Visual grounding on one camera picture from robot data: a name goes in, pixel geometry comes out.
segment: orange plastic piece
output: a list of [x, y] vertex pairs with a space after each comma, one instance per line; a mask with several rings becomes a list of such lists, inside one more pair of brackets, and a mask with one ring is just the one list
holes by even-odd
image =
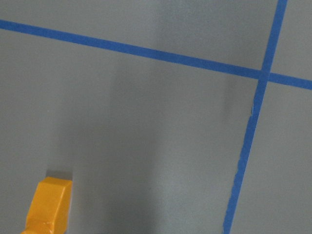
[[47, 177], [36, 189], [21, 234], [64, 234], [70, 206], [72, 181]]

